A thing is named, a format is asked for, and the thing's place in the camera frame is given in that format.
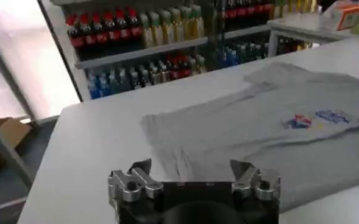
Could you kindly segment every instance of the gray t-shirt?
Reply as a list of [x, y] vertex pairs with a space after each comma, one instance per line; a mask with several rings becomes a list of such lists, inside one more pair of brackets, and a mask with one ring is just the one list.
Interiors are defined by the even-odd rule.
[[277, 169], [282, 210], [359, 184], [359, 80], [276, 63], [238, 93], [145, 116], [173, 180], [233, 181], [229, 160]]

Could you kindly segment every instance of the white shelf edge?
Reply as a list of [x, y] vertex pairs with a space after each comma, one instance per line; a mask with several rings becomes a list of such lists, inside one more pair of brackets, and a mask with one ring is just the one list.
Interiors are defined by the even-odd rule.
[[234, 30], [234, 31], [226, 32], [225, 38], [231, 39], [231, 38], [236, 38], [236, 37], [242, 37], [242, 36], [250, 35], [253, 33], [259, 33], [259, 32], [263, 32], [263, 31], [267, 31], [267, 30], [270, 30], [270, 26], [267, 24], [260, 25], [260, 26], [254, 26], [254, 27], [245, 28], [245, 29], [241, 29], [241, 30]]
[[144, 57], [144, 56], [148, 56], [148, 55], [183, 49], [183, 48], [187, 48], [187, 47], [198, 46], [198, 45], [205, 44], [207, 42], [208, 42], [208, 38], [202, 37], [202, 38], [198, 38], [198, 39], [194, 39], [194, 40], [187, 40], [187, 41], [182, 41], [182, 42], [173, 43], [173, 44], [166, 44], [166, 45], [162, 45], [162, 46], [146, 48], [146, 49], [142, 49], [139, 51], [131, 51], [131, 52], [123, 53], [123, 54], [116, 54], [116, 55], [106, 56], [106, 57], [92, 59], [92, 60], [80, 61], [75, 64], [75, 67], [78, 69], [88, 69], [88, 68], [93, 68], [93, 67], [97, 67], [97, 66], [101, 66], [101, 65], [107, 65], [110, 63], [116, 63], [116, 62], [120, 62], [120, 61], [140, 58], [140, 57]]

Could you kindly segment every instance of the white countertop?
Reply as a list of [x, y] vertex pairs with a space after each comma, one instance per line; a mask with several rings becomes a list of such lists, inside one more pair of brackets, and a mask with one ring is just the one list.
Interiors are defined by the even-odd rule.
[[317, 37], [329, 38], [332, 40], [343, 40], [350, 37], [357, 37], [350, 29], [331, 31], [321, 27], [321, 17], [318, 13], [294, 13], [280, 19], [268, 21], [271, 27], [305, 33]]
[[[107, 176], [111, 170], [126, 170], [134, 161], [152, 158], [152, 177], [167, 180], [139, 126], [142, 116], [174, 111], [234, 93], [249, 86], [243, 82], [243, 75], [274, 61], [359, 78], [359, 39], [334, 42], [66, 108], [57, 122], [18, 223], [115, 223], [107, 192]], [[281, 222], [350, 224], [351, 220], [339, 218], [342, 214], [359, 219], [359, 197], [354, 194], [359, 190], [349, 191], [353, 193], [323, 198], [282, 214]]]

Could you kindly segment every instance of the cardboard box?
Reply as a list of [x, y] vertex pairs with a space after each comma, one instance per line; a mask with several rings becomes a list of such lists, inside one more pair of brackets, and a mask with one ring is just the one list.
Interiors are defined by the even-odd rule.
[[359, 23], [359, 3], [337, 1], [321, 17], [322, 27], [326, 29], [349, 29]]
[[[9, 146], [15, 147], [25, 138], [30, 132], [31, 127], [22, 124], [20, 121], [7, 117], [0, 118], [0, 131], [3, 138], [9, 143]], [[4, 159], [0, 155], [0, 168], [5, 164]]]

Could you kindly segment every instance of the black machine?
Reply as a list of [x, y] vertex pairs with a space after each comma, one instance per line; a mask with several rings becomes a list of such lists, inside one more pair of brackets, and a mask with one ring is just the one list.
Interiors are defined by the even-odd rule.
[[278, 224], [280, 178], [275, 170], [231, 161], [236, 182], [158, 182], [151, 160], [108, 178], [119, 224]]

